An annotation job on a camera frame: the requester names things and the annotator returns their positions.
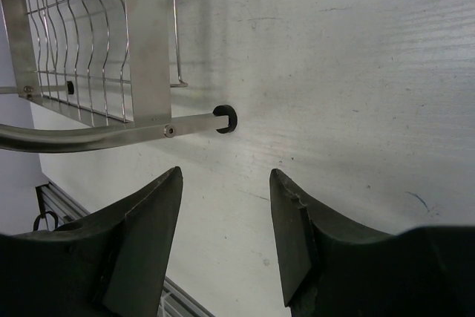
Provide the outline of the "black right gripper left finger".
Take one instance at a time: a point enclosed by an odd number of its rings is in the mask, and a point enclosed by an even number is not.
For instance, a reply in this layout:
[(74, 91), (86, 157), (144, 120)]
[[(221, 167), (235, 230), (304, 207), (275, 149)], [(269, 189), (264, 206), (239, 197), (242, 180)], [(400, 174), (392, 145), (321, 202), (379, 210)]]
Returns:
[(183, 193), (179, 167), (58, 229), (1, 237), (3, 316), (155, 316)]

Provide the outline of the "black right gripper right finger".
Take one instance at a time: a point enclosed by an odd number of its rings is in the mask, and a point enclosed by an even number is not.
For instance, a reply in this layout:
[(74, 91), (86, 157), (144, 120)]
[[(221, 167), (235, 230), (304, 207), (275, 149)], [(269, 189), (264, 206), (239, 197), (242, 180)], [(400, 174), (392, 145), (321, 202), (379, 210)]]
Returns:
[(396, 235), (269, 177), (284, 305), (293, 316), (472, 316), (474, 228), (421, 226)]

